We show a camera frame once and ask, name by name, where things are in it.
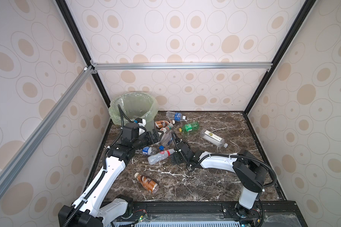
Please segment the white bottle red cap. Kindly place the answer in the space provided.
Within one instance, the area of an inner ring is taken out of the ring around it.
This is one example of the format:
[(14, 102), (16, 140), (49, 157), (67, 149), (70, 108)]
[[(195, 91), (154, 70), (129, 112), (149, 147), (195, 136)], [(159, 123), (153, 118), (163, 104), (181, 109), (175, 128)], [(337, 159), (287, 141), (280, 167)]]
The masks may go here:
[(174, 149), (163, 150), (155, 155), (148, 157), (148, 162), (150, 165), (154, 165), (159, 161), (165, 160), (167, 157), (172, 155), (175, 152)]

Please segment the small blue label water bottle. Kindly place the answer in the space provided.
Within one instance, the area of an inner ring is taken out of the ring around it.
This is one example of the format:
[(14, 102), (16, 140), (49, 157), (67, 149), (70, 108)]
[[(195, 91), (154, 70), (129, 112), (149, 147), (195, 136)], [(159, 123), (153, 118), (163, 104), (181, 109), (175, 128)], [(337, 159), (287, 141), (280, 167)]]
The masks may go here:
[(155, 155), (156, 153), (157, 153), (157, 149), (153, 147), (144, 147), (142, 149), (142, 154), (146, 156), (152, 156), (152, 155)]

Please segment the clear bottle blue cap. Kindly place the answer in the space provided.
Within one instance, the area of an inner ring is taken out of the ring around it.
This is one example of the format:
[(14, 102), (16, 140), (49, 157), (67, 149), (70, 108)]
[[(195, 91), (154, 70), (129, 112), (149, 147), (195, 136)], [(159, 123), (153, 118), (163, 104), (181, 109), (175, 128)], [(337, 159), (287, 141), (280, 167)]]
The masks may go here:
[(162, 139), (160, 141), (160, 151), (166, 150), (172, 142), (172, 131), (167, 131), (163, 134)]

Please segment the green soda bottle yellow cap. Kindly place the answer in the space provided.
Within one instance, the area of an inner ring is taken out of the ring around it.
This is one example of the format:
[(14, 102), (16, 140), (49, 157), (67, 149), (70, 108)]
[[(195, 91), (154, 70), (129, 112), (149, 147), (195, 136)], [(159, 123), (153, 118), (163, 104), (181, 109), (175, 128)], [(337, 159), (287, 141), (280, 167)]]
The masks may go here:
[(190, 132), (195, 132), (199, 130), (199, 122), (195, 121), (190, 124), (185, 124), (181, 128), (179, 128), (179, 132), (188, 134)]

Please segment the green mesh bin with liner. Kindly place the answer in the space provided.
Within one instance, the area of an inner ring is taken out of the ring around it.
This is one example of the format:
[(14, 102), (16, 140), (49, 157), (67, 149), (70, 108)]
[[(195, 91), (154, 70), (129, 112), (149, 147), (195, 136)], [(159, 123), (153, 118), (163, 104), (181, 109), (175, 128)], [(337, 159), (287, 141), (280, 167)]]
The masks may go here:
[(118, 105), (130, 120), (145, 119), (145, 128), (148, 131), (154, 129), (154, 118), (159, 110), (155, 97), (143, 92), (132, 92), (116, 97), (111, 101), (109, 108), (109, 115), (115, 125), (121, 125)]

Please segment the square matcha label bottle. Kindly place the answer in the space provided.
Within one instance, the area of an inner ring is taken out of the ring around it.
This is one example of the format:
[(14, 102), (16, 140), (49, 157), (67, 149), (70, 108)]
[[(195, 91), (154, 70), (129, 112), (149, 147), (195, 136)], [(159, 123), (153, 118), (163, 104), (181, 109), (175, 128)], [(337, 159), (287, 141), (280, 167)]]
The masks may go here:
[(225, 139), (217, 136), (213, 132), (207, 130), (207, 129), (202, 129), (200, 132), (200, 137), (207, 140), (208, 142), (214, 144), (218, 148), (224, 147), (227, 148), (228, 144), (226, 143)]

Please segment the brown Nescafe bottle front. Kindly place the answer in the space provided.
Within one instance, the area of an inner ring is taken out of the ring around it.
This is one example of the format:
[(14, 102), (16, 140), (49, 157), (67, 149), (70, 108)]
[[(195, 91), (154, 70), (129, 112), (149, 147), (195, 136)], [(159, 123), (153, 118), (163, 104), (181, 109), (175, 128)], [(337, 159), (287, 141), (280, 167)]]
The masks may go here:
[(158, 191), (159, 185), (153, 179), (148, 178), (140, 173), (135, 173), (134, 177), (150, 193), (154, 194)]

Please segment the brown nescafe bottle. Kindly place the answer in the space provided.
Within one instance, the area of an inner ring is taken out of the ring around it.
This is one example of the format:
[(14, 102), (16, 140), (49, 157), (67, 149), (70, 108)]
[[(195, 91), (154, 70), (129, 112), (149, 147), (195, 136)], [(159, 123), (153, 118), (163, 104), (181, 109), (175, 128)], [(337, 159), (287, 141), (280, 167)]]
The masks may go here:
[(140, 173), (135, 173), (134, 177), (150, 193), (154, 194), (158, 191), (159, 185), (153, 179), (148, 178)]
[(168, 126), (169, 124), (175, 124), (175, 121), (174, 120), (160, 120), (160, 121), (154, 122), (154, 125), (157, 129), (164, 128)]

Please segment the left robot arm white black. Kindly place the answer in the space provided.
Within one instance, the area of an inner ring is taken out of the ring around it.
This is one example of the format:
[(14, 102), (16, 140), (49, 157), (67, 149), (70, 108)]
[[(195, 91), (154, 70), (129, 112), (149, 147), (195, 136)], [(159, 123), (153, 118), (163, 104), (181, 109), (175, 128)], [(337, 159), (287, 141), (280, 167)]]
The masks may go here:
[(58, 220), (61, 227), (104, 227), (119, 217), (133, 215), (132, 198), (119, 195), (105, 206), (102, 205), (113, 183), (126, 168), (137, 150), (161, 141), (164, 133), (147, 131), (137, 123), (122, 126), (115, 141), (106, 148), (102, 168), (82, 195), (71, 205), (64, 205)]

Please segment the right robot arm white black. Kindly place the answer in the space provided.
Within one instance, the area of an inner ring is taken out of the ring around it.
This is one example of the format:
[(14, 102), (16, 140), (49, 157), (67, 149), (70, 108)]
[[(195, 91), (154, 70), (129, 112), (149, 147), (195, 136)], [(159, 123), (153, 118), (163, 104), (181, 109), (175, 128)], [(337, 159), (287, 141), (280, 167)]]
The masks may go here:
[(194, 152), (185, 141), (179, 141), (175, 148), (175, 152), (170, 156), (172, 163), (174, 165), (184, 163), (190, 172), (197, 168), (212, 168), (235, 173), (242, 184), (236, 206), (239, 210), (253, 209), (255, 201), (259, 199), (263, 190), (275, 183), (273, 169), (245, 149), (234, 154)]

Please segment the brown Nescafe bottle near bin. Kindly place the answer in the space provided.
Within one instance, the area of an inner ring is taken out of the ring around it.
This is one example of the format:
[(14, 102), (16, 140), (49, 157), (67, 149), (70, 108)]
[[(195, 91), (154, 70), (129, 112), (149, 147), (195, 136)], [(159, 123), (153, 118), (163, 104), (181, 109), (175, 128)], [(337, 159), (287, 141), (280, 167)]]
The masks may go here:
[(160, 120), (160, 121), (154, 122), (154, 125), (157, 129), (164, 128), (168, 126), (169, 124), (175, 124), (175, 121), (174, 120)]

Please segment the white floral label bottle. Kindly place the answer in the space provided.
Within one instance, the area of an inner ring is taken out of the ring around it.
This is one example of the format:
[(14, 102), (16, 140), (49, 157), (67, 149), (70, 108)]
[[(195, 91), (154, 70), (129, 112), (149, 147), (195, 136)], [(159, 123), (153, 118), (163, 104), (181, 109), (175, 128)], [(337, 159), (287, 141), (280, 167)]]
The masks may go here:
[(161, 128), (160, 131), (166, 133), (166, 132), (168, 132), (168, 131), (171, 131), (173, 127), (174, 127), (173, 124), (168, 124), (167, 126)]

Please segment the horizontal aluminium rail back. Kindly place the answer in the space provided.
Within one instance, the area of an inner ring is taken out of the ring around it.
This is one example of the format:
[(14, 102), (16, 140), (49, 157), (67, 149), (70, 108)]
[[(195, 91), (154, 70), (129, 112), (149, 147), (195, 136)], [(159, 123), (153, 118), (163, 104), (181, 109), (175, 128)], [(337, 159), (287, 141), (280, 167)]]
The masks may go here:
[(189, 63), (94, 63), (85, 69), (101, 70), (225, 70), (271, 69), (271, 62), (189, 62)]

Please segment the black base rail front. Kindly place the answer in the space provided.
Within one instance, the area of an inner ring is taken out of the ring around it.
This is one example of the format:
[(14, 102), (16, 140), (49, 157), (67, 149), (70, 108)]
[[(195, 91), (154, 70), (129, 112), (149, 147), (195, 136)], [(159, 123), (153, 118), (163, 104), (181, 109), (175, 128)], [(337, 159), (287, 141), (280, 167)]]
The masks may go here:
[(244, 218), (236, 203), (106, 202), (99, 213), (79, 211), (69, 227), (305, 227), (296, 202), (258, 201)]

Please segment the diagonal aluminium rail left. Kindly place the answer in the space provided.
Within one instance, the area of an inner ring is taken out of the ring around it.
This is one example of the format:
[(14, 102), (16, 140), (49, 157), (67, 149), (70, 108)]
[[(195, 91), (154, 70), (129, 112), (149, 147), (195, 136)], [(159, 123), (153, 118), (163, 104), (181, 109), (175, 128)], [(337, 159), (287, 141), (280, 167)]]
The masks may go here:
[(94, 67), (89, 65), (84, 69), (76, 80), (71, 84), (63, 96), (54, 105), (44, 120), (33, 131), (31, 136), (22, 145), (17, 154), (10, 160), (7, 166), (0, 173), (0, 199), (3, 197), (9, 186), (17, 177), (19, 172), (28, 162), (34, 151), (37, 150), (53, 125), (59, 119), (65, 108), (73, 100), (78, 90), (81, 88), (85, 80), (91, 75)]

